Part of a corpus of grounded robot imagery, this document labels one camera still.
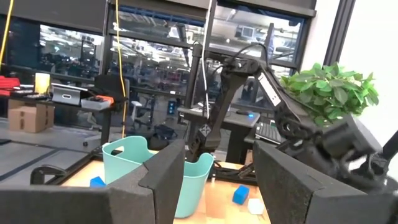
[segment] teal plastic bin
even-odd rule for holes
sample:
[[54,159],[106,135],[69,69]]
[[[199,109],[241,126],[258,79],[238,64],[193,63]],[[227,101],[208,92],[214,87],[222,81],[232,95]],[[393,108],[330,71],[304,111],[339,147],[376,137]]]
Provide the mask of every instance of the teal plastic bin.
[[[113,156],[111,153],[115,149],[123,152]],[[147,141],[141,136],[129,136],[105,144],[102,151],[106,184],[128,174],[154,155],[149,152]],[[209,153],[202,154],[195,163],[185,162],[176,218],[189,217],[197,209],[213,162],[214,158]]]

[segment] green plant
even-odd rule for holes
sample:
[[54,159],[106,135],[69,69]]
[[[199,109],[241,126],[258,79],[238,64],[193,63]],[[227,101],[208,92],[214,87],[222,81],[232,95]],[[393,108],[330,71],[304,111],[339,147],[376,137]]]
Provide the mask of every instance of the green plant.
[[369,105],[377,105],[373,80],[373,73],[364,78],[362,73],[344,71],[338,63],[323,67],[316,63],[311,70],[282,77],[280,82],[307,106],[314,121],[324,126],[345,114],[360,115]]

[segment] cardboard box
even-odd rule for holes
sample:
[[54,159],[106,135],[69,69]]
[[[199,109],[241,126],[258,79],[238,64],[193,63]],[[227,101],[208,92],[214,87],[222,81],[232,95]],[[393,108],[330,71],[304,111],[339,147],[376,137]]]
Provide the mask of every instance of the cardboard box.
[[253,150],[248,149],[248,153],[246,154],[246,161],[244,161],[244,165],[249,165],[253,162]]
[[9,100],[8,122],[11,131],[38,133],[54,124],[54,107],[27,106],[24,102]]

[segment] black foam block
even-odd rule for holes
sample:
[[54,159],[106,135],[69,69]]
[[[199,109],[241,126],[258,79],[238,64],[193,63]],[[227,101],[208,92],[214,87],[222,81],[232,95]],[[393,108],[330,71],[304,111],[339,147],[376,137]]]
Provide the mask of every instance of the black foam block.
[[105,188],[0,185],[0,223],[171,224],[184,156],[176,141]]
[[276,148],[254,143],[257,183],[271,223],[387,223],[395,197],[367,195]]

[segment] blue block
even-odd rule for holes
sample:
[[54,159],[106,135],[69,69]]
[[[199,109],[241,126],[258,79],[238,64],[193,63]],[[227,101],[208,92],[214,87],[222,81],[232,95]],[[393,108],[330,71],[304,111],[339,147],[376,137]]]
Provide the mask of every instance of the blue block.
[[232,201],[239,205],[243,205],[244,201],[248,198],[248,195],[249,195],[249,188],[240,185],[238,189],[235,190]]
[[105,182],[100,177],[94,177],[90,180],[90,187],[105,187]]

